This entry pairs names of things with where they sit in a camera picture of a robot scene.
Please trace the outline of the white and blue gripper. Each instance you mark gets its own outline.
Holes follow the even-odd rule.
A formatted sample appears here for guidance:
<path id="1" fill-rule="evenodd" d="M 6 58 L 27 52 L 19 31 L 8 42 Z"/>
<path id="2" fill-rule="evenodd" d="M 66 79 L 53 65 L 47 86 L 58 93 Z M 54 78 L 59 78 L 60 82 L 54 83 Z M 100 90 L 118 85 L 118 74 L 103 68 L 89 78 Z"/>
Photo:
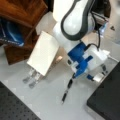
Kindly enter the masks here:
<path id="1" fill-rule="evenodd" d="M 72 48 L 67 55 L 69 56 L 68 65 L 74 71 L 74 78 L 94 70 L 107 60 L 107 55 L 103 50 L 97 49 L 94 46 L 86 49 L 86 45 L 83 42 Z"/>

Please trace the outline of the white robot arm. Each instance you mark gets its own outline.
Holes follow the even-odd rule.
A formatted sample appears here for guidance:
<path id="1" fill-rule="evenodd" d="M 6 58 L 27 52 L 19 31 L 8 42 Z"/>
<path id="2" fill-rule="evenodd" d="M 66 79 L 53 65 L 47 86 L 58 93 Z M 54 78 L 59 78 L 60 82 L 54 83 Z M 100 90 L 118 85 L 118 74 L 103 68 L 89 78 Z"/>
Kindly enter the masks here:
<path id="1" fill-rule="evenodd" d="M 86 45 L 82 38 L 92 32 L 95 19 L 91 8 L 95 0 L 54 0 L 53 18 L 56 24 L 53 36 L 68 55 L 68 65 L 77 78 L 88 70 L 94 70 L 107 60 L 100 44 Z"/>

